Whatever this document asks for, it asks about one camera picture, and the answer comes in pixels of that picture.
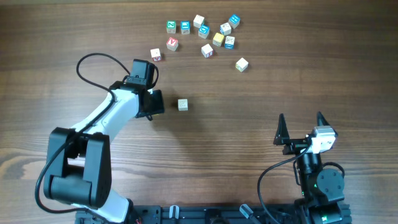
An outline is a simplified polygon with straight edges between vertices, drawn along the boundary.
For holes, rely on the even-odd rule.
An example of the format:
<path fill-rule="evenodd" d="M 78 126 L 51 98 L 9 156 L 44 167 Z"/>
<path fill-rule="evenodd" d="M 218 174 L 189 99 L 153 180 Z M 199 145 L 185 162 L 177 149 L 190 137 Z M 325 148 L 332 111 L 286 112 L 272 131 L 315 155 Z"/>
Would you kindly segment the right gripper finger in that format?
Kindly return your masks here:
<path fill-rule="evenodd" d="M 335 136 L 338 135 L 336 130 L 329 124 L 320 111 L 317 112 L 317 126 L 329 126 L 334 131 Z"/>
<path fill-rule="evenodd" d="M 290 136 L 285 122 L 285 117 L 284 114 L 281 113 L 279 115 L 278 127 L 275 133 L 273 144 L 276 146 L 286 145 L 289 143 L 289 141 L 290 141 Z"/>

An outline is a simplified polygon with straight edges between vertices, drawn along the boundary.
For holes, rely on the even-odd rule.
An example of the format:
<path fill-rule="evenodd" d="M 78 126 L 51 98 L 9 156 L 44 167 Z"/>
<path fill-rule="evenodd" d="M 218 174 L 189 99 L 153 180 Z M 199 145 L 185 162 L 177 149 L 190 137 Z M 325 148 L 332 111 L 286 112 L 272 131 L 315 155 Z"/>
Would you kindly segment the red A side block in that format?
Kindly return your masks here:
<path fill-rule="evenodd" d="M 151 54 L 151 58 L 154 62 L 162 60 L 160 49 L 151 49 L 150 54 Z"/>

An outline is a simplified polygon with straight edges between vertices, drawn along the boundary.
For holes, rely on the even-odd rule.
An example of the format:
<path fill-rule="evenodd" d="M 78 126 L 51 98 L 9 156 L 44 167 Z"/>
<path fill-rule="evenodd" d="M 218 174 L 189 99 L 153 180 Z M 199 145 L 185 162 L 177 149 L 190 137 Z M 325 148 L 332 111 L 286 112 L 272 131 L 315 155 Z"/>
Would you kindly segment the plain Z wooden block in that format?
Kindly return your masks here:
<path fill-rule="evenodd" d="M 187 99 L 178 99 L 178 110 L 179 111 L 187 111 L 188 110 L 188 100 Z"/>

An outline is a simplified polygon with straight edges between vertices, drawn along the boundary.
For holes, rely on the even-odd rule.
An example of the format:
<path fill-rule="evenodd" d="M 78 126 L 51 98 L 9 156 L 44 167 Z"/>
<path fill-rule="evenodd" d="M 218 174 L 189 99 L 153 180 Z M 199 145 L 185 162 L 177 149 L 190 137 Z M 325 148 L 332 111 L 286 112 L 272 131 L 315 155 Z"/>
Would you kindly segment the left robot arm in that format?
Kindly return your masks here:
<path fill-rule="evenodd" d="M 105 100 L 83 121 L 71 128 L 55 128 L 50 136 L 47 160 L 35 187 L 37 205 L 48 213 L 39 190 L 48 199 L 71 205 L 76 223 L 142 223 L 132 200 L 111 188 L 110 145 L 132 118 L 164 112 L 162 93 L 154 87 L 159 70 L 135 59 L 132 70 L 106 89 Z"/>

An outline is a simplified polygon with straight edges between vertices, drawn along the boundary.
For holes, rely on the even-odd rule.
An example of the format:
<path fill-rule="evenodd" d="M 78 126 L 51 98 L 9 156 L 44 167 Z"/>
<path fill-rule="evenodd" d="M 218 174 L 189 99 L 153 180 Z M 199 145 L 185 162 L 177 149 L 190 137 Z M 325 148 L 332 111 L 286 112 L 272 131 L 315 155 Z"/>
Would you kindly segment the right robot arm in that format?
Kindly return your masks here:
<path fill-rule="evenodd" d="M 303 198 L 294 202 L 300 223 L 343 221 L 343 212 L 338 205 L 345 199 L 343 169 L 338 164 L 323 163 L 321 160 L 321 153 L 332 149 L 337 137 L 338 133 L 319 112 L 312 132 L 304 138 L 292 139 L 284 115 L 279 115 L 274 144 L 284 147 L 284 155 L 294 157 L 296 184 L 303 194 Z"/>

